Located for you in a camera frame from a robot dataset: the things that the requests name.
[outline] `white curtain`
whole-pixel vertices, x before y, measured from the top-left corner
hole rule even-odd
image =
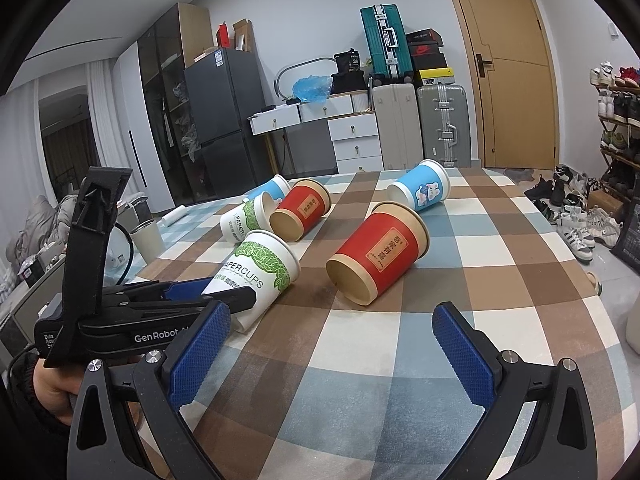
[[[0,97],[0,251],[24,227],[38,195],[58,205],[40,133],[38,80]]]
[[[86,87],[89,97],[89,115],[91,115],[100,163],[112,168],[130,168],[118,124],[109,60],[103,59],[86,64]],[[130,178],[124,196],[136,191],[133,179]]]

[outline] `teal suitcase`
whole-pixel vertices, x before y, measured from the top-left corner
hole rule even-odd
[[[360,9],[360,14],[373,62],[374,85],[413,82],[414,67],[398,6],[375,5]]]

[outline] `refrigerator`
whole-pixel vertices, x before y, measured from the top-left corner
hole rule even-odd
[[[202,158],[216,198],[246,193],[273,177],[266,136],[248,118],[264,108],[255,54],[220,48],[184,71]]]

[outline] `screw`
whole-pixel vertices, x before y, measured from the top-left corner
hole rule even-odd
[[[100,359],[94,359],[88,365],[88,370],[90,372],[97,372],[102,367],[102,361]]]
[[[568,357],[562,359],[562,366],[564,366],[564,368],[566,368],[570,372],[573,372],[577,368],[575,361],[573,359],[569,359]]]
[[[152,350],[145,355],[145,361],[147,363],[157,363],[162,356],[162,352],[159,350]]]
[[[520,360],[520,356],[513,350],[505,350],[502,352],[502,358],[510,364],[517,363]]]

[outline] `blue plastic bag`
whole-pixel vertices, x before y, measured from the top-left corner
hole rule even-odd
[[[333,82],[334,80],[328,75],[303,77],[293,85],[293,95],[303,103],[324,103],[331,93]]]

